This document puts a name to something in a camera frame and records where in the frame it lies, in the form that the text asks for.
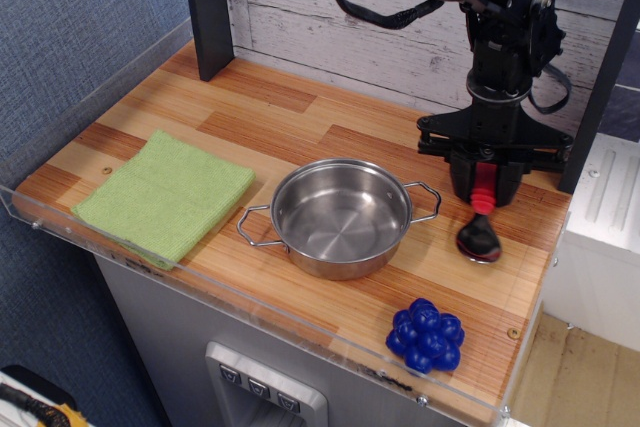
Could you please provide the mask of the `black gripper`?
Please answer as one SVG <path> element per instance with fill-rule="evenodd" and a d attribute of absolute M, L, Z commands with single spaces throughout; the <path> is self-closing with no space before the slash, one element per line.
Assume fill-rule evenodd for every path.
<path fill-rule="evenodd" d="M 475 182 L 476 161 L 500 165 L 496 174 L 496 205 L 509 205 L 522 178 L 533 170 L 561 170 L 574 138 L 533 119 L 522 102 L 534 100 L 527 91 L 509 94 L 470 90 L 469 107 L 417 121 L 418 152 L 443 157 L 450 165 L 453 191 L 469 200 Z"/>

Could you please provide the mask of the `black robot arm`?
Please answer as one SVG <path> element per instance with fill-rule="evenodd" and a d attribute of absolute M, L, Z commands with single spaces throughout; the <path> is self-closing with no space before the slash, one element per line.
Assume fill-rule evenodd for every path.
<path fill-rule="evenodd" d="M 466 16 L 472 103 L 420 118 L 418 149 L 444 158 L 455 194 L 486 213 L 488 202 L 510 204 L 524 175 L 564 168 L 572 136 L 532 119 L 522 103 L 533 100 L 533 82 L 542 74 L 572 89 L 551 63 L 562 53 L 565 33 L 557 24 L 556 0 L 438 1 L 458 3 Z"/>

